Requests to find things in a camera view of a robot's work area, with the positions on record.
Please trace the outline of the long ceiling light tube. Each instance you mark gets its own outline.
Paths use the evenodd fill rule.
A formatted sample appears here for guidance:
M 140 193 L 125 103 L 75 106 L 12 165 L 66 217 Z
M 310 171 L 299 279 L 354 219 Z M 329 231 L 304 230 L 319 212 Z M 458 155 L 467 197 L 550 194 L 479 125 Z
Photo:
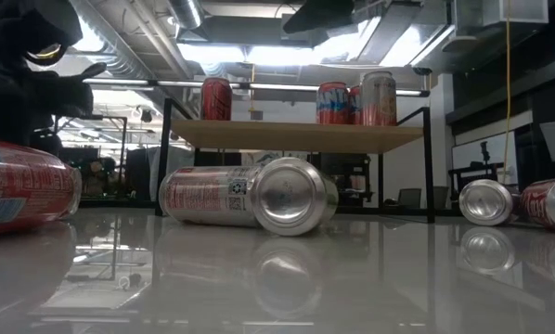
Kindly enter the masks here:
M 170 81 L 170 80 L 140 80 L 140 79 L 111 79 L 93 78 L 84 79 L 86 84 L 94 85 L 120 85 L 136 87 L 181 87 L 181 88 L 201 88 L 203 82 L 198 81 Z M 232 89 L 239 90 L 277 90 L 290 92 L 313 92 L 315 93 L 318 85 L 303 84 L 282 84 L 282 83 L 230 83 Z M 427 90 L 397 89 L 396 94 L 403 97 L 427 97 L 430 92 Z

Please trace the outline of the dark red Coca-Cola can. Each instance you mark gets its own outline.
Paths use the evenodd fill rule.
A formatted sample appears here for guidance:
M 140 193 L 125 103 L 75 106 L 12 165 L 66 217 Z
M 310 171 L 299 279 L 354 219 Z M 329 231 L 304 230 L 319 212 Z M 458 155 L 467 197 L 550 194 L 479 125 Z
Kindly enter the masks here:
M 471 223 L 504 225 L 517 218 L 520 197 L 521 194 L 513 187 L 490 179 L 478 179 L 462 188 L 458 206 Z

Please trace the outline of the grey office chair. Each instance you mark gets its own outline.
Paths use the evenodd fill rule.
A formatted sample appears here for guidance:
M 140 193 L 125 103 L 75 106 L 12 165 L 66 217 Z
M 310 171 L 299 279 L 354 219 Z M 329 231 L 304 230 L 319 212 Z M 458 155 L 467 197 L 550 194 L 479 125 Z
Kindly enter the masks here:
M 433 204 L 436 210 L 443 210 L 446 208 L 448 195 L 449 195 L 448 186 L 433 187 Z
M 399 190 L 397 204 L 408 209 L 419 209 L 421 202 L 420 188 L 402 188 Z

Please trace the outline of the red soda can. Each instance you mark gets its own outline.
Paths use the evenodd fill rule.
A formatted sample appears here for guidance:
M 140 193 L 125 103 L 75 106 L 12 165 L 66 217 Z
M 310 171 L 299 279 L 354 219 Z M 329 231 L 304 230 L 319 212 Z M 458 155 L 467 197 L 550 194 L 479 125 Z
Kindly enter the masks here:
M 230 121 L 232 89 L 224 78 L 206 78 L 201 86 L 200 111 L 203 120 Z

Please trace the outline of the white wall board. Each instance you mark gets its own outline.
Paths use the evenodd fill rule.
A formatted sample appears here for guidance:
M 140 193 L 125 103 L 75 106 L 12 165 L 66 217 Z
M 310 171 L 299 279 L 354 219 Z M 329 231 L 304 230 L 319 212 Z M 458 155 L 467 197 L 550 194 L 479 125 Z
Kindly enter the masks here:
M 481 144 L 486 143 L 486 150 L 489 153 L 490 164 L 507 162 L 508 167 L 499 167 L 498 180 L 504 180 L 507 184 L 518 184 L 518 169 L 515 146 L 515 135 L 509 132 L 509 139 L 504 134 L 489 136 L 467 144 L 458 145 L 452 148 L 452 158 L 454 168 L 469 167 L 472 162 L 484 162 Z

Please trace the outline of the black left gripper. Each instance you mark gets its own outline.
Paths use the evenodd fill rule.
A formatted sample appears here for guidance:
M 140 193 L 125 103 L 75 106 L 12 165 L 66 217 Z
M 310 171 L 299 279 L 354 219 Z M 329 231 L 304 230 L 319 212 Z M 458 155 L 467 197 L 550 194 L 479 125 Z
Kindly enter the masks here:
M 70 0 L 0 0 L 0 141 L 28 145 L 36 129 L 54 124 L 53 116 L 92 114 L 90 86 L 56 85 L 94 78 L 107 70 L 104 62 L 60 76 L 55 71 L 32 71 L 24 57 L 54 44 L 68 49 L 82 38 Z

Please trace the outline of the silver and orange sparkling can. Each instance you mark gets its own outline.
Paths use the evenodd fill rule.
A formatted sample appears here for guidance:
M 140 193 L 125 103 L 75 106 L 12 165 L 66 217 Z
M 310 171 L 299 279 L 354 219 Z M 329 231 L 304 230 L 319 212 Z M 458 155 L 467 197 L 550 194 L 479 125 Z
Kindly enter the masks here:
M 396 82 L 389 71 L 373 71 L 364 75 L 360 85 L 361 124 L 396 126 Z

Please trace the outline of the wooden shelf with black legs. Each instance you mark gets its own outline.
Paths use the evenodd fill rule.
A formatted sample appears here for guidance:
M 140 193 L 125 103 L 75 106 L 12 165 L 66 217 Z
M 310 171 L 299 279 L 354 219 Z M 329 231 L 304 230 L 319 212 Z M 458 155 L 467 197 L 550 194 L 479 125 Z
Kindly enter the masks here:
M 433 194 L 432 121 L 431 109 L 421 107 L 396 126 L 361 126 L 286 122 L 229 122 L 194 120 L 175 100 L 163 104 L 161 157 L 159 177 L 166 173 L 170 133 L 186 139 L 196 150 L 202 148 L 307 151 L 319 153 L 377 154 L 379 197 L 384 194 L 384 154 L 423 139 L 426 207 L 424 209 L 386 209 L 378 200 L 376 209 L 347 208 L 341 213 L 424 215 L 435 222 Z

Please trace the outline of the white ventilation unit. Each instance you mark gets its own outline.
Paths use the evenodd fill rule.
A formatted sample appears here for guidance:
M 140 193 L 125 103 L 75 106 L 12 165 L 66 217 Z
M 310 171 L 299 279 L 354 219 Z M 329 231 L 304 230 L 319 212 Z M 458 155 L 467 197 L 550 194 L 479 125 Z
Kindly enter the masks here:
M 549 0 L 453 0 L 455 30 L 445 53 L 468 50 L 496 38 L 507 23 L 534 27 L 549 22 Z

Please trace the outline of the green soda can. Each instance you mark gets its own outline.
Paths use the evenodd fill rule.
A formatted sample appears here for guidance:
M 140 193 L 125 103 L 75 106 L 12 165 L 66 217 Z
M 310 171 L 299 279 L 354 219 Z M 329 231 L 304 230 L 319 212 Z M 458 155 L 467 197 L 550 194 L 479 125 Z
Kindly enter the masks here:
M 304 235 L 327 222 L 339 204 L 334 182 L 297 158 L 280 158 L 262 167 L 249 198 L 258 223 L 284 237 Z

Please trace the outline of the black tripod stand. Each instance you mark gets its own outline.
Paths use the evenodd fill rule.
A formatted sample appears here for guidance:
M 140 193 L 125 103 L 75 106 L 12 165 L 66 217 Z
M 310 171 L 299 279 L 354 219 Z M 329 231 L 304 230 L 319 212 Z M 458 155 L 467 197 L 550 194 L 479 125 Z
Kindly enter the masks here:
M 466 186 L 468 183 L 480 180 L 480 179 L 489 179 L 489 180 L 498 180 L 498 171 L 499 167 L 503 167 L 504 163 L 499 164 L 490 164 L 490 156 L 486 150 L 486 143 L 483 142 L 482 146 L 482 153 L 484 155 L 484 162 L 474 161 L 471 163 L 469 167 L 463 168 L 454 168 L 453 167 L 453 158 L 452 158 L 452 148 L 451 148 L 451 162 L 452 167 L 447 172 L 448 176 L 450 177 L 450 185 L 451 185 L 451 199 L 453 201 L 458 201 L 459 193 L 461 190 Z

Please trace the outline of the black equipment cart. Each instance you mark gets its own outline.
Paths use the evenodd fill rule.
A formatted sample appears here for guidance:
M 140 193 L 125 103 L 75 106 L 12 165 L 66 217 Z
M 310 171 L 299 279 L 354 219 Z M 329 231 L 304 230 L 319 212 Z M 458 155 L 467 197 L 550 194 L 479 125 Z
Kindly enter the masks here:
M 372 201 L 371 159 L 367 154 L 311 153 L 308 161 L 332 179 L 340 207 L 362 208 Z

